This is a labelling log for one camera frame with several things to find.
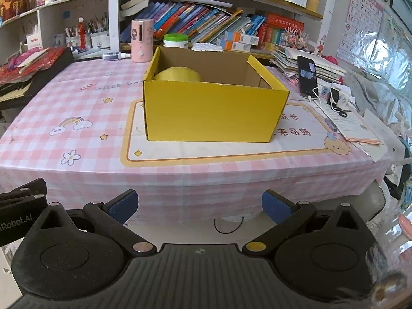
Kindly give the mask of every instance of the red book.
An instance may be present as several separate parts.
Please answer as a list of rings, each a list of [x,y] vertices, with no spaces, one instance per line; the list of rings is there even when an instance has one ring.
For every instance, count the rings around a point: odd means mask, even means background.
[[[183,6],[181,6],[171,17],[168,18],[168,20],[157,31],[154,32],[154,36],[157,39],[161,39],[163,35],[169,31],[173,24],[176,23],[181,13],[183,13],[187,8],[189,8],[189,6],[190,4],[187,2]]]
[[[259,44],[257,45],[259,50],[264,49],[264,37],[266,36],[267,32],[267,24],[263,23],[260,27],[259,30],[257,31],[257,35],[259,37]]]
[[[194,18],[192,18],[188,23],[186,23],[183,28],[181,28],[178,31],[178,34],[182,34],[184,33],[188,27],[190,27],[192,24],[194,24],[195,22],[197,22],[199,20],[199,18],[205,16],[206,14],[208,14],[210,12],[210,10],[206,7],[204,7],[203,9],[201,9],[201,11],[199,11],[199,13],[196,14],[196,16]]]
[[[304,24],[296,20],[291,20],[290,18],[283,17],[277,14],[269,14],[266,18],[266,23],[274,26],[275,28],[280,28],[287,30],[288,28],[296,28],[300,32],[303,32]]]

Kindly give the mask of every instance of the metal screw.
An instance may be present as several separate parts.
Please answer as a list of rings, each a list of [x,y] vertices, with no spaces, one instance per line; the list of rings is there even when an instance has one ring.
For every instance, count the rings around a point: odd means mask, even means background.
[[[147,241],[141,241],[133,245],[133,249],[136,252],[148,252],[153,249],[153,244]]]

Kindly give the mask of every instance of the black cable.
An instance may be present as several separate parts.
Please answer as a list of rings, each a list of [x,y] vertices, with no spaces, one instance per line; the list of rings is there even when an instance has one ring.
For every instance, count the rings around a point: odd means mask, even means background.
[[[228,234],[232,234],[232,233],[234,233],[236,230],[238,230],[238,229],[240,228],[240,226],[242,225],[244,219],[245,219],[245,218],[242,217],[242,220],[240,221],[240,224],[237,226],[237,228],[236,228],[235,230],[233,230],[233,231],[230,231],[230,232],[222,232],[222,231],[218,230],[218,228],[216,227],[216,219],[213,220],[213,225],[215,226],[215,230],[216,230],[217,232],[219,232],[220,234],[228,235]]]

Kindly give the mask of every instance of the rainbow print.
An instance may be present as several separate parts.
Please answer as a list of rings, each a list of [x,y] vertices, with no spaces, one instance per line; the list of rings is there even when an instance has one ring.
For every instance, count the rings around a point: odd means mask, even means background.
[[[68,125],[69,123],[77,124],[77,123],[79,123],[79,122],[81,122],[81,121],[83,121],[83,120],[84,120],[84,119],[81,118],[81,117],[70,117],[70,118],[65,119],[63,122],[61,122],[61,123],[59,124],[59,126],[66,126],[66,125]]]

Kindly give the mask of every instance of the yellow cardboard box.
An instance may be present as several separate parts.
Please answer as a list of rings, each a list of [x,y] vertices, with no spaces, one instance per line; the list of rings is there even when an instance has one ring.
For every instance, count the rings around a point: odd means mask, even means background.
[[[154,80],[169,67],[193,69],[202,82]],[[158,47],[143,80],[146,137],[269,142],[288,96],[252,55]]]

